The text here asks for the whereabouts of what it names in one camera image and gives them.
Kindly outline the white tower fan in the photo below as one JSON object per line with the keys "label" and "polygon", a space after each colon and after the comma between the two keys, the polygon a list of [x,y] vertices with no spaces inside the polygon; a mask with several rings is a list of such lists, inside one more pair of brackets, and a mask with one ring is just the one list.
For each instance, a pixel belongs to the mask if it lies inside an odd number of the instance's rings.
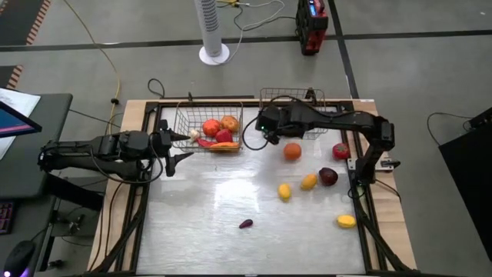
{"label": "white tower fan", "polygon": [[230,55],[229,48],[222,43],[220,20],[215,0],[194,0],[201,30],[202,47],[200,60],[206,65],[224,64]]}

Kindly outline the dark red round fruit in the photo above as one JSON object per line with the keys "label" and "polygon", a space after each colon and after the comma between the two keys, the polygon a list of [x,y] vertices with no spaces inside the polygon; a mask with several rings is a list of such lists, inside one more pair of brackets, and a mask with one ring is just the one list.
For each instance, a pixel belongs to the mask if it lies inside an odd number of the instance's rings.
{"label": "dark red round fruit", "polygon": [[338,174],[330,168],[322,168],[318,172],[322,185],[332,186],[338,181]]}

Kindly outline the orange-red tomato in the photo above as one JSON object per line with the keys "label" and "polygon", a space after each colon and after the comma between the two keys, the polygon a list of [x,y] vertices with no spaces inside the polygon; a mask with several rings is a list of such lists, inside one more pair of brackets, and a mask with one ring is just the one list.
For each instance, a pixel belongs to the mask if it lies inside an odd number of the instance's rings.
{"label": "orange-red tomato", "polygon": [[221,131],[221,123],[216,119],[208,119],[203,123],[202,131],[206,136],[215,137]]}

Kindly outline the black keyboard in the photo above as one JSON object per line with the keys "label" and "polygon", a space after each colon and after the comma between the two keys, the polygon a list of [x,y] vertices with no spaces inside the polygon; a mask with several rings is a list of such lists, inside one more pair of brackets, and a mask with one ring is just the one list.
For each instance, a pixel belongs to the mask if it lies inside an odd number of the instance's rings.
{"label": "black keyboard", "polygon": [[0,235],[7,235],[12,231],[15,218],[15,202],[0,201]]}

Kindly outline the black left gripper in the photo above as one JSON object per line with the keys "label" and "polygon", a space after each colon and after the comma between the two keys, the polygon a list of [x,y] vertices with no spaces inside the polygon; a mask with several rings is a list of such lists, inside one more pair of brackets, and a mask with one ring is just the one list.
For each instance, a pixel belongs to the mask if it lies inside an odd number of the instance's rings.
{"label": "black left gripper", "polygon": [[168,128],[168,121],[161,119],[158,121],[157,129],[151,133],[151,144],[160,159],[166,159],[166,176],[172,177],[176,172],[176,165],[193,155],[193,152],[169,156],[171,142],[189,140],[191,137],[181,135]]}

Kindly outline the red tomato with green stem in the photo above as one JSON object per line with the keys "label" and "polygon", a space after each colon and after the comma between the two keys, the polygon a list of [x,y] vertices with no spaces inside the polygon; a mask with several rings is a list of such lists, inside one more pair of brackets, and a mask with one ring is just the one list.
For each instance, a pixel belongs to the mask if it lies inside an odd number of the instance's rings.
{"label": "red tomato with green stem", "polygon": [[332,155],[335,159],[349,159],[351,157],[351,151],[347,144],[337,143],[332,147]]}

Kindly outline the dark grey desk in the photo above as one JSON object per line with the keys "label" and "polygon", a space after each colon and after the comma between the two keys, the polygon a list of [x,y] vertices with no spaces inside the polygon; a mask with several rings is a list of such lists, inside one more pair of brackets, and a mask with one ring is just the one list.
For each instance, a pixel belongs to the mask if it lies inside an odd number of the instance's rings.
{"label": "dark grey desk", "polygon": [[0,199],[29,199],[42,194],[46,174],[38,167],[38,155],[48,141],[60,138],[72,99],[70,94],[41,96],[30,119],[42,130],[16,137],[0,159]]}

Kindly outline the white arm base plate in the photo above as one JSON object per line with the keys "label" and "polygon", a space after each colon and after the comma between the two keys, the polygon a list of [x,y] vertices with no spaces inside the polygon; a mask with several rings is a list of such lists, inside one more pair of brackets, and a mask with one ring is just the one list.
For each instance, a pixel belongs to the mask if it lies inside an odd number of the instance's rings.
{"label": "white arm base plate", "polygon": [[[375,165],[375,170],[377,172],[392,172],[396,167],[401,164],[398,160],[393,160],[392,158],[380,158],[380,160]],[[347,167],[350,170],[356,169],[356,159],[348,159]]]}

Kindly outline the large black cabinet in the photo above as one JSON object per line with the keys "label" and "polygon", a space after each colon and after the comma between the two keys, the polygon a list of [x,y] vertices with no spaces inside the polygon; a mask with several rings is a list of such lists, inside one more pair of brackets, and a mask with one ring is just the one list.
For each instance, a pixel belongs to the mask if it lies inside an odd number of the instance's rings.
{"label": "large black cabinet", "polygon": [[492,124],[446,142],[439,150],[492,261]]}

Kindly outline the round orange fruit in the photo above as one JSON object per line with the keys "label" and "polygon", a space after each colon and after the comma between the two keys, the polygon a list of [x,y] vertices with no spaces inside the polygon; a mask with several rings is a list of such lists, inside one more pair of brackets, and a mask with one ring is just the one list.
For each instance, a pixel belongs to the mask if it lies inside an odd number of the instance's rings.
{"label": "round orange fruit", "polygon": [[295,161],[302,155],[302,148],[298,143],[288,143],[283,149],[284,158],[289,161]]}

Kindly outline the black aluminium table frame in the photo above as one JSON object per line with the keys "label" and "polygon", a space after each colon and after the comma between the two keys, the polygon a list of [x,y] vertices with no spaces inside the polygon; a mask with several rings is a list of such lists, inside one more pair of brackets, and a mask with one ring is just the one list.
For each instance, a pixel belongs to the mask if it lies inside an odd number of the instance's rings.
{"label": "black aluminium table frame", "polygon": [[[259,109],[261,100],[258,98],[204,98],[195,102],[172,98],[168,100],[130,100],[122,113],[121,130],[135,130],[140,128],[150,131],[157,125],[157,117],[163,108],[176,108],[180,103],[185,105],[201,105],[209,108],[222,108],[226,105],[243,105],[245,108]],[[365,194],[361,197],[364,211],[372,221],[374,227],[379,231],[381,238],[385,240],[388,247],[398,258],[412,269],[416,269],[414,253],[411,247],[407,225],[404,220],[401,197],[397,194],[397,184],[394,174],[390,171],[378,172],[377,182],[367,187]],[[88,273],[96,275],[95,269],[108,257],[106,254],[100,256],[102,248],[108,246],[114,248],[118,239],[125,233],[130,221],[138,213],[141,203],[145,202],[140,188],[118,185],[117,182],[109,180],[104,198],[105,208],[102,210],[104,219],[99,219],[97,227],[98,240],[94,242],[89,259]],[[99,272],[101,277],[135,276],[138,265],[137,254],[140,253],[140,239],[144,223],[139,224],[132,230],[120,250],[111,267],[107,271]],[[370,270],[375,272],[393,272],[390,261],[383,253],[382,248],[367,229],[361,235],[362,248],[367,255],[364,263]]]}

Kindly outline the small hazard-striped floor mat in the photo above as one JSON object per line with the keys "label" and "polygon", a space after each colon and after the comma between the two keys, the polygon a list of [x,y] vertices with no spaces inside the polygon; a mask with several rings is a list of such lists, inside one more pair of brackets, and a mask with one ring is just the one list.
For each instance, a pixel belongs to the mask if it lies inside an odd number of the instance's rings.
{"label": "small hazard-striped floor mat", "polygon": [[0,88],[16,89],[23,69],[22,65],[1,65]]}

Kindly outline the wooden table board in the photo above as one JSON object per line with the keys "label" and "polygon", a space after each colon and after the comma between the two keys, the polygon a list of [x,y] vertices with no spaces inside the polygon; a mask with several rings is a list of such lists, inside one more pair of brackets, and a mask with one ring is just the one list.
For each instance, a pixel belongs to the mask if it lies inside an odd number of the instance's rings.
{"label": "wooden table board", "polygon": [[[126,103],[125,110],[122,116],[121,130],[150,130],[156,123],[158,106],[157,103],[171,106],[172,108],[177,106],[179,102],[189,102],[185,99],[170,98],[162,100],[129,100]],[[252,98],[252,96],[239,96],[239,98],[195,98],[192,103],[195,102],[241,102],[246,107],[258,108],[260,103],[259,98]],[[370,112],[371,114],[377,114],[377,108],[373,99],[325,99],[326,105],[340,104],[341,107],[346,110],[357,110]],[[361,135],[352,135],[349,133],[346,135],[347,143],[350,146],[351,155],[355,156],[356,153],[366,150],[368,143],[365,138],[361,138]],[[367,189],[367,196],[364,196],[365,204],[363,204],[364,211],[370,213],[371,220],[377,221],[377,227],[382,238],[389,245],[391,250],[399,257],[399,259],[411,269],[416,269],[416,262],[414,259],[414,253],[411,247],[411,241],[407,231],[407,225],[404,220],[403,209],[401,207],[401,201],[398,200],[397,195],[391,189],[396,191],[396,182],[392,172],[377,172],[377,179],[380,179],[385,184],[376,182],[371,185],[371,190]],[[138,210],[138,205],[143,202],[143,196],[139,196],[137,193],[142,192],[142,189],[123,188],[123,186],[117,189],[118,183],[109,180],[106,186],[106,193],[104,198],[105,207],[99,216],[98,226],[96,229],[95,240],[91,248],[91,255],[88,262],[87,269],[94,269],[97,265],[101,264],[107,254],[105,254],[105,246],[108,245],[109,250],[119,240],[122,230],[125,230],[127,222]],[[394,271],[389,264],[389,260],[385,259],[383,262],[381,247],[377,246],[373,238],[369,238],[369,231],[366,230],[366,239],[368,254],[370,256],[369,267],[374,270]],[[109,269],[113,271],[130,271],[136,269],[136,265],[133,266],[132,262],[137,255],[137,231],[133,231],[130,238],[126,242],[125,248],[121,250],[117,258],[122,259],[122,266],[115,269],[116,265],[112,265]]]}

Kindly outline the red bell pepper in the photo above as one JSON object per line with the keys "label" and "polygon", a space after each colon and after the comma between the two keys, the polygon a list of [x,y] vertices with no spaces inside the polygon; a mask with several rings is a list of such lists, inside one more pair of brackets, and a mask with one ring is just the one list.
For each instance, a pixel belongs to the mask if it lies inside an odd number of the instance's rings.
{"label": "red bell pepper", "polygon": [[215,139],[218,143],[234,141],[231,131],[227,128],[224,128],[217,132],[215,135]]}

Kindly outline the orange carrot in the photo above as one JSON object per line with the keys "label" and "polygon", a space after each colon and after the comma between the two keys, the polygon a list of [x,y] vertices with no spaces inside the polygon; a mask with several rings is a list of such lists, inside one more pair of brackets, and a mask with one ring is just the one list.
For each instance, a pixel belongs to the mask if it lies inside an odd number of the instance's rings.
{"label": "orange carrot", "polygon": [[219,142],[208,148],[213,152],[237,152],[240,146],[237,142]]}

